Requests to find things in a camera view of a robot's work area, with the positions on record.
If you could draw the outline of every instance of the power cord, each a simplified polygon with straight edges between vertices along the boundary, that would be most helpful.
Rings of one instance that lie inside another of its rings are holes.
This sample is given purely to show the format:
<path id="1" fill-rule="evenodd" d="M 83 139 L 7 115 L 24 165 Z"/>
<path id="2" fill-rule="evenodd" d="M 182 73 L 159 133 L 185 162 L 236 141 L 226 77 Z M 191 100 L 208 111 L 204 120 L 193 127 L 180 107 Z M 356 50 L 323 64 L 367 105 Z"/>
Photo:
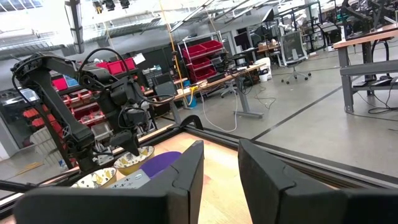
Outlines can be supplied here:
<path id="1" fill-rule="evenodd" d="M 208 119 L 208 117 L 207 117 L 207 115 L 206 115 L 206 109 L 205 109 L 205 99 L 203 98 L 202 92 L 200 92 L 200 97 L 201 97 L 201 102 L 202 102 L 202 108 L 203 108 L 203 114 L 205 115 L 206 120 L 207 120 L 211 125 L 213 125 L 214 127 L 218 128 L 218 129 L 220 129 L 220 130 L 222 130 L 222 131 L 224 131 L 224 132 L 227 132 L 227 133 L 231 133 L 231 132 L 235 131 L 235 130 L 238 128 L 238 96 L 236 96 L 236 94 L 234 94 L 234 95 L 235 95 L 235 99 L 236 99 L 235 128 L 232 129 L 232 130 L 225 130 L 225 129 L 223 129 L 223 128 L 221 128 L 221 127 L 219 127 L 219 126 L 213 124 L 213 123 Z"/>
<path id="2" fill-rule="evenodd" d="M 267 109 L 271 109 L 272 104 L 275 103 L 275 101 L 277 100 L 277 98 L 275 97 L 267 97 L 267 98 L 260 98 L 258 97 L 260 93 L 262 93 L 263 91 L 266 91 L 267 88 L 263 87 L 260 83 L 260 87 L 262 88 L 260 90 L 260 92 L 258 93 L 256 89 L 254 89 L 254 92 L 256 93 L 256 95 L 254 96 L 254 99 L 258 100 L 260 102 L 260 104 L 264 105 Z M 272 102 L 269 104 L 269 106 L 267 106 L 267 103 L 263 103 L 261 100 L 272 100 Z"/>

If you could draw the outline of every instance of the storage rack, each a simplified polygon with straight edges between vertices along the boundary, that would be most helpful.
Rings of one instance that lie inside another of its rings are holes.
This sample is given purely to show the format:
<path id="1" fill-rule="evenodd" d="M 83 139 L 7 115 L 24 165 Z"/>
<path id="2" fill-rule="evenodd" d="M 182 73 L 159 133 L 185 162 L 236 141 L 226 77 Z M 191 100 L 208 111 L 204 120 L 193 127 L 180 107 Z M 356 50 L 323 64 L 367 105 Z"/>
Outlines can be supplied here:
<path id="1" fill-rule="evenodd" d="M 188 46 L 187 44 L 196 40 L 201 40 L 210 37 L 211 41 L 204 42 L 198 45 Z M 226 52 L 221 37 L 221 32 L 212 32 L 205 35 L 199 35 L 196 37 L 186 37 L 178 44 L 181 58 L 183 58 L 183 64 L 187 74 L 189 74 L 192 82 L 197 82 L 210 78 L 217 74 L 215 65 L 212 60 L 209 60 L 207 56 L 213 56 L 218 53 Z"/>

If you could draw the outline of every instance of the bowl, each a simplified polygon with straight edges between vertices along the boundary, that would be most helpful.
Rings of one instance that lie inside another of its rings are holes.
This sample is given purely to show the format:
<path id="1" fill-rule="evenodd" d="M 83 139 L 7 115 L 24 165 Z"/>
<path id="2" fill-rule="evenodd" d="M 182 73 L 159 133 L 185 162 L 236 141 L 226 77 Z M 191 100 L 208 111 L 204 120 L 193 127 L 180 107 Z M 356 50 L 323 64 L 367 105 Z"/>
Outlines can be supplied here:
<path id="1" fill-rule="evenodd" d="M 116 182 L 116 169 L 105 168 L 92 172 L 74 183 L 71 188 L 106 188 Z"/>
<path id="2" fill-rule="evenodd" d="M 113 164 L 113 167 L 123 175 L 129 175 L 137 171 L 143 163 L 154 156 L 155 148 L 152 146 L 145 146 L 138 148 L 139 156 L 135 156 L 131 152 L 122 155 Z"/>

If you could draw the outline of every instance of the wooden table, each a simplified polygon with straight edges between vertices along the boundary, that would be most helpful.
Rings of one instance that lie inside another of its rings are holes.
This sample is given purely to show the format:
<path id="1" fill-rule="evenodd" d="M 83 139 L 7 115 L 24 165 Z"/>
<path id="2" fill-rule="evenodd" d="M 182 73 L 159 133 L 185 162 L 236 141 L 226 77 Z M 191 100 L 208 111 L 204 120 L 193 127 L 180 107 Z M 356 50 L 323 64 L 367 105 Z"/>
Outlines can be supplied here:
<path id="1" fill-rule="evenodd" d="M 398 89 L 398 86 L 378 86 L 378 87 L 357 87 L 354 88 L 352 84 L 353 76 L 365 76 L 365 81 L 375 80 L 375 74 L 398 72 L 398 60 L 391 60 L 387 62 L 373 62 L 371 41 L 386 39 L 398 36 L 396 24 L 384 26 L 370 34 L 353 40 L 342 40 L 334 44 L 334 48 L 338 49 L 338 57 L 340 61 L 340 75 L 343 85 L 343 95 L 345 110 L 348 113 L 354 111 L 353 95 L 357 91 L 367 91 L 368 95 L 372 95 L 375 90 L 390 90 Z M 351 45 L 361 44 L 363 51 L 363 64 L 350 65 L 348 58 L 348 47 Z"/>
<path id="2" fill-rule="evenodd" d="M 279 44 L 274 45 L 272 47 L 268 47 L 268 45 L 267 45 L 267 48 L 262 49 L 262 50 L 258 50 L 257 53 L 266 53 L 266 52 L 268 52 L 270 50 L 278 49 L 279 47 L 280 47 Z"/>
<path id="3" fill-rule="evenodd" d="M 155 154 L 169 151 L 184 152 L 197 140 L 188 133 L 181 133 L 155 146 Z M 205 142 L 203 190 L 199 223 L 252 223 L 244 196 L 238 167 L 238 152 L 211 141 Z M 118 179 L 124 176 L 117 174 Z M 15 224 L 14 217 L 0 224 Z"/>
<path id="4" fill-rule="evenodd" d="M 215 88 L 215 87 L 220 86 L 220 85 L 222 85 L 222 84 L 224 84 L 224 83 L 226 83 L 228 81 L 231 81 L 231 80 L 235 79 L 236 77 L 240 76 L 241 74 L 244 74 L 244 73 L 247 73 L 247 72 L 251 72 L 253 70 L 257 70 L 258 68 L 260 68 L 262 66 L 265 66 L 265 65 L 266 65 L 266 63 L 261 63 L 259 65 L 251 65 L 249 68 L 246 68 L 245 70 L 242 70 L 242 71 L 240 71 L 238 73 L 235 73 L 233 75 L 225 76 L 225 78 L 222 78 L 222 79 L 217 80 L 217 81 L 212 82 L 212 83 L 207 83 L 207 81 L 198 82 L 199 89 L 196 89 L 193 93 L 196 93 L 198 91 L 209 90 L 209 89 Z M 250 117 L 261 119 L 262 116 L 264 115 L 264 113 L 257 113 L 257 112 L 253 112 L 253 111 L 250 110 L 248 99 L 246 98 L 246 95 L 243 94 L 242 91 L 240 90 L 241 87 L 242 87 L 241 86 L 242 83 L 241 82 L 237 82 L 236 85 L 238 86 L 238 94 L 239 94 L 239 98 L 241 100 L 242 109 L 243 109 L 242 111 L 237 111 L 237 114 L 241 115 L 241 116 L 250 116 Z M 174 101 L 181 100 L 182 98 L 184 98 L 186 96 L 190 96 L 191 94 L 192 93 L 190 91 L 186 92 L 186 93 L 179 94 L 179 95 L 175 96 Z M 170 102 L 170 107 L 171 107 L 171 110 L 172 110 L 174 121 L 177 124 L 180 124 L 182 120 L 181 120 L 181 117 L 180 117 L 180 115 L 178 113 L 178 109 L 177 109 L 174 101 Z"/>

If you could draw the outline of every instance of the purple object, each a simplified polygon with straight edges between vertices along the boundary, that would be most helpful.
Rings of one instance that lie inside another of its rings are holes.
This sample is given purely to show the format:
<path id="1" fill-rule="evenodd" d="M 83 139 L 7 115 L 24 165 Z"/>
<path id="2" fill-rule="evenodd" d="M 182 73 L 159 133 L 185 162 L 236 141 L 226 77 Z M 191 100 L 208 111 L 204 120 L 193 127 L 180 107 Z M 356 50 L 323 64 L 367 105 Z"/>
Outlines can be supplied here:
<path id="1" fill-rule="evenodd" d="M 180 156 L 181 152 L 165 152 L 149 159 L 140 169 L 142 169 L 149 178 L 153 179 L 158 173 L 173 164 Z"/>

